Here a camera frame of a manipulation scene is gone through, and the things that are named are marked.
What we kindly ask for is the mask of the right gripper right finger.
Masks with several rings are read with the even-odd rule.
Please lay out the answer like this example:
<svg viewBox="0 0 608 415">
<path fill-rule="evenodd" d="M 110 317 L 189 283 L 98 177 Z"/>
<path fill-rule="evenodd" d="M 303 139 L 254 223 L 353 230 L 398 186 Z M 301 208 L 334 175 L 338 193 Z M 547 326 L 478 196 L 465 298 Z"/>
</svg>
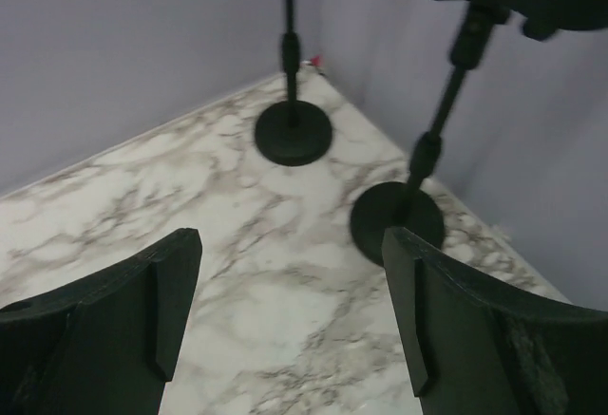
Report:
<svg viewBox="0 0 608 415">
<path fill-rule="evenodd" d="M 603 414 L 607 315 L 526 292 L 404 228 L 382 255 L 426 414 Z"/>
</svg>

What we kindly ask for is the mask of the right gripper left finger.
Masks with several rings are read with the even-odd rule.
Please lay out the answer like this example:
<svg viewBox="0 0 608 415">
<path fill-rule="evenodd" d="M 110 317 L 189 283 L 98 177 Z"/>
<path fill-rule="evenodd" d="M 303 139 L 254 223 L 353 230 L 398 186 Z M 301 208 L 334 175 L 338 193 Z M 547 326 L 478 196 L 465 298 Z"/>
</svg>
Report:
<svg viewBox="0 0 608 415">
<path fill-rule="evenodd" d="M 4 414 L 156 414 L 199 277 L 198 230 L 1 310 Z"/>
</svg>

